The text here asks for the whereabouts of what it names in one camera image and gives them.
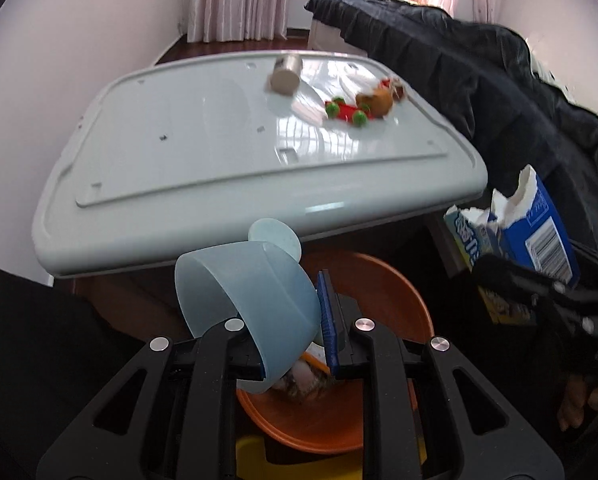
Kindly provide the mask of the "person's right hand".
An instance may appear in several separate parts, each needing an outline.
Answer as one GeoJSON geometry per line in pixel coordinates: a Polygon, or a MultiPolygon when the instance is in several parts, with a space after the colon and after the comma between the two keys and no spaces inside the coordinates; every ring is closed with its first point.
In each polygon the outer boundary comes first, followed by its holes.
{"type": "Polygon", "coordinates": [[[585,408],[598,411],[598,387],[588,390],[582,377],[571,376],[558,412],[560,429],[579,428],[584,421],[585,408]]]}

